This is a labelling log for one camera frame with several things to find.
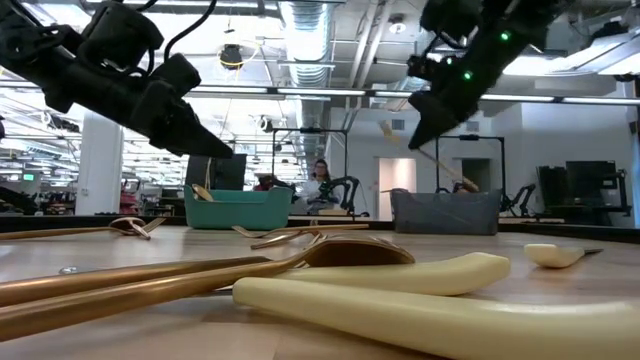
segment teal plastic basket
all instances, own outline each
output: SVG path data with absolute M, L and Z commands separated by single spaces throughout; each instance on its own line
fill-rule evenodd
M 209 190 L 214 202 L 196 200 L 191 186 L 184 187 L 187 224 L 194 229 L 273 230 L 287 226 L 293 191 L 274 187 L 269 191 Z

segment gray basket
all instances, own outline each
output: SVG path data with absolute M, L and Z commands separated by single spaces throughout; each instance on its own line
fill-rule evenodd
M 495 235 L 501 195 L 501 190 L 412 194 L 404 189 L 393 189 L 393 221 L 399 233 Z

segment metal frame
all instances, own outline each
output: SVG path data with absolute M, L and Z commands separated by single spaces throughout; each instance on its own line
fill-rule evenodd
M 442 135 L 436 138 L 436 160 L 440 161 L 440 139 L 458 139 L 460 141 L 498 140 L 500 142 L 500 171 L 502 180 L 502 198 L 507 196 L 507 166 L 504 154 L 503 136 L 479 136 L 479 135 Z M 440 188 L 440 167 L 436 166 L 436 190 Z
M 271 142 L 271 176 L 275 175 L 276 168 L 276 134 L 278 131 L 288 131 L 294 132 L 297 131 L 300 134 L 331 134 L 331 133 L 340 133 L 344 135 L 344 176 L 347 176 L 347 169 L 349 167 L 348 157 L 349 157 L 349 135 L 348 130 L 332 130 L 332 129 L 318 129 L 318 128 L 274 128 Z

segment desk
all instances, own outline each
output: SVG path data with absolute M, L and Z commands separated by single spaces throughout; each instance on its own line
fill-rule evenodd
M 593 303 L 640 296 L 640 247 L 632 244 L 501 233 L 495 237 L 371 232 L 405 247 L 418 261 L 484 251 L 508 256 L 512 274 L 470 297 L 535 304 Z M 233 232 L 163 226 L 151 241 L 108 233 L 0 243 L 0 280 L 56 274 L 62 267 L 117 267 L 186 259 L 290 256 L 289 246 L 251 251 Z M 565 270 L 529 263 L 527 243 L 601 247 Z M 191 298 L 0 344 L 3 360 L 407 360 L 436 359 L 319 326 L 236 307 L 229 297 Z

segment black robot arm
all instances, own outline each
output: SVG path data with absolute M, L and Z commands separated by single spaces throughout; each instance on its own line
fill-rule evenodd
M 320 198 L 329 198 L 331 191 L 337 186 L 344 187 L 344 194 L 342 196 L 342 202 L 340 208 L 347 210 L 350 214 L 354 214 L 355 205 L 354 199 L 356 197 L 356 191 L 360 185 L 360 180 L 353 176 L 345 176 L 338 179 L 333 179 L 322 184 L 320 187 Z
M 575 0 L 429 0 L 420 25 L 435 33 L 421 56 L 409 61 L 409 76 L 430 81 L 428 91 L 413 93 L 408 102 L 420 112 L 409 148 L 425 143 L 467 121 L 480 97 L 502 71 L 529 45 L 543 49 L 548 26 Z M 469 39 L 461 46 L 460 39 Z M 442 40 L 462 57 L 440 61 L 427 54 Z
M 17 0 L 0 2 L 0 65 L 42 88 L 47 106 L 66 113 L 77 103 L 175 154 L 231 157 L 182 100 L 200 84 L 184 56 L 150 73 L 137 67 L 163 41 L 153 22 L 116 1 L 104 1 L 82 34 L 41 26 Z

